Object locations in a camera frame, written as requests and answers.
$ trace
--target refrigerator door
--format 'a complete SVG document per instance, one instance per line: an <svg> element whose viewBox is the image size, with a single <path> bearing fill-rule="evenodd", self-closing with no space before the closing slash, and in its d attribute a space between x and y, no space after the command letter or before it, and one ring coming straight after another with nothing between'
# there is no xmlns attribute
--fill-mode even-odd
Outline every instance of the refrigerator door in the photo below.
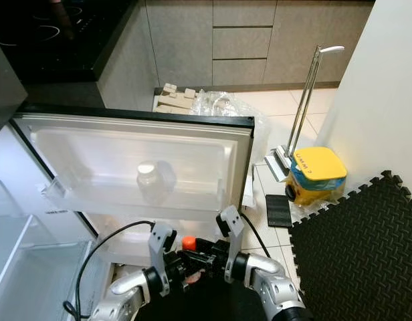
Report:
<svg viewBox="0 0 412 321"><path fill-rule="evenodd" d="M252 117L208 117L26 105L14 125L56 176L45 196L84 212L99 235L139 219L180 236L219 235L215 217L241 205ZM148 265L148 227L107 243L109 261Z"/></svg>

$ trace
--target floor tile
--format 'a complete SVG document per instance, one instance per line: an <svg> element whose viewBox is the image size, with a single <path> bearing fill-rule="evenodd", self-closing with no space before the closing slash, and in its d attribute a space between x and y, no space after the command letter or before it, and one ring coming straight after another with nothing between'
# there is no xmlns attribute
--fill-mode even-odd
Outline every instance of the floor tile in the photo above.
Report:
<svg viewBox="0 0 412 321"><path fill-rule="evenodd" d="M280 246L267 247L267 250L268 250L268 253L270 253L270 256L272 257L272 259L274 259L275 261L277 261L277 262L279 262L280 264L283 265L283 267L285 269L285 274L287 276L289 276L288 266L286 266L284 254L283 254L282 249L280 248ZM242 252L244 252L244 253L254 253L254 254L261 255L261 256L266 256L266 254L264 253L264 250L262 248L260 248L260 249L245 249Z"/></svg>
<svg viewBox="0 0 412 321"><path fill-rule="evenodd" d="M292 129L292 124L294 122L294 115L287 116L269 116L272 130L270 132L270 137L268 138L267 150L276 148L279 145L287 144L289 135ZM305 121L301 129L301 134L298 139L297 148L311 147L314 145L317 134L314 131L312 125Z"/></svg>
<svg viewBox="0 0 412 321"><path fill-rule="evenodd" d="M285 183L279 183L267 165L257 166L258 177L265 195L285 195Z"/></svg>
<svg viewBox="0 0 412 321"><path fill-rule="evenodd" d="M252 222L260 235L264 244L269 246L279 246L279 240L273 227L268 227L267 224L267 209L266 209L266 197L261 188L259 179L253 181L253 195L256 201L256 209L249 207L243 207L242 213L245 213L247 218ZM251 230L250 226L245 223L245 229L243 231L243 240L241 244L242 249L255 249L260 248L261 245L258 242L255 234Z"/></svg>
<svg viewBox="0 0 412 321"><path fill-rule="evenodd" d="M328 112L334 102L337 88L314 89L308 105L307 114ZM291 90L297 104L300 103L302 90Z"/></svg>
<svg viewBox="0 0 412 321"><path fill-rule="evenodd" d="M266 116L295 114L298 107L289 90L235 92L234 96Z"/></svg>
<svg viewBox="0 0 412 321"><path fill-rule="evenodd" d="M307 115L307 119L312 125L314 131L318 134L319 130L322 128L322 125L324 124L326 118L326 114L310 114Z"/></svg>
<svg viewBox="0 0 412 321"><path fill-rule="evenodd" d="M294 254L292 253L291 246L282 246L282 252L284 254L286 265L288 266L289 277L294 283L297 289L300 289L300 278L297 276L296 266L294 263Z"/></svg>
<svg viewBox="0 0 412 321"><path fill-rule="evenodd" d="M275 227L276 234L278 235L280 245L291 245L289 240L289 232L286 227Z"/></svg>

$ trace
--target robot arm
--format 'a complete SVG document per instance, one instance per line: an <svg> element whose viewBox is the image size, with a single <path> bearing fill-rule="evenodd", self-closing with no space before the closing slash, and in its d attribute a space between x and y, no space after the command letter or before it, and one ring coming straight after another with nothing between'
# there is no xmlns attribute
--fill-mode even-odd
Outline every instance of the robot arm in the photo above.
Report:
<svg viewBox="0 0 412 321"><path fill-rule="evenodd" d="M193 283L190 277L196 274L221 278L227 283L243 282L257 292L269 321L313 320L279 262L241 252L244 225L236 208L230 206L222 211L217 223L230 243L197 238L194 250L178 252L169 251L176 231L167 224L157 223L148 241L152 267L116 280L89 321L134 320L152 296L167 296L173 290L186 292Z"/></svg>

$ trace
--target metal rod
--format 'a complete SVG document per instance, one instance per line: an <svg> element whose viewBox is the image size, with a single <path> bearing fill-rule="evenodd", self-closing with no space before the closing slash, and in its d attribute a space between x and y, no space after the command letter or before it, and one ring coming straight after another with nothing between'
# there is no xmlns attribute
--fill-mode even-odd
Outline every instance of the metal rod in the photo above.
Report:
<svg viewBox="0 0 412 321"><path fill-rule="evenodd" d="M301 116L300 125L298 127L297 135L295 136L294 145L292 145L292 150L291 150L291 153L290 153L290 157L292 157L292 155L294 155L295 147L297 145L298 139L299 139L300 134L301 134L302 125L304 123L304 120L306 119L308 104L310 103L310 97L312 96L314 84L316 83L316 76L318 74L318 70L319 70L319 66L320 66L321 62L322 62L322 54L319 53L318 59L317 59L317 62L316 62L316 66L315 66L314 71L313 71L313 77L312 77L312 81L310 83L310 89L308 91L306 104L304 106L304 110L303 110L303 113L302 113L302 116Z"/></svg>
<svg viewBox="0 0 412 321"><path fill-rule="evenodd" d="M289 140L288 140L288 143L286 145L286 149L285 149L285 153L284 153L285 157L289 157L289 149L290 149L290 146L291 146L292 138L294 137L296 125L298 123L298 119L300 117L300 112L301 112L301 109L303 107L304 97L306 95L307 87L309 86L309 83L311 81L312 72L313 72L313 70L315 68L315 65L316 65L316 62L318 60L320 50L321 50L321 47L318 45L316 47L316 51L314 52L314 55L313 55L313 58L312 58L312 63L310 64L310 69L308 71L308 75L307 75L307 78L306 78L306 84L304 85L304 89L302 91L300 103L298 105L297 113L295 115L294 124L292 125L291 134L289 135Z"/></svg>

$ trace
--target black countertop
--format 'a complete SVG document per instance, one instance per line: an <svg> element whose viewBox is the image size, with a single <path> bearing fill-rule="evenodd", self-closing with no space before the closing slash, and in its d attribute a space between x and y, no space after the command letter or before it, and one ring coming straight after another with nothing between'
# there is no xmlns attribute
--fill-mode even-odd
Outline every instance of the black countertop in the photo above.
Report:
<svg viewBox="0 0 412 321"><path fill-rule="evenodd" d="M24 84L97 81L137 2L137 0L63 0L59 3L50 1L41 2L41 12L38 13L39 5L35 5L35 1L22 1L19 3L20 6L8 1L4 14L0 16L1 48ZM52 15L53 18L43 18L44 3L47 5L46 14ZM81 8L82 12L71 16L75 7ZM70 19L65 21L58 17L61 15L59 10L62 8L65 8L65 17ZM11 19L7 18L8 14L5 12L12 14ZM37 15L41 15L41 19L32 19ZM32 34L37 33L38 28L43 28L44 25L51 30L59 27L60 33L47 41L34 39ZM19 37L17 45L14 45L15 41L13 41L15 32Z"/></svg>

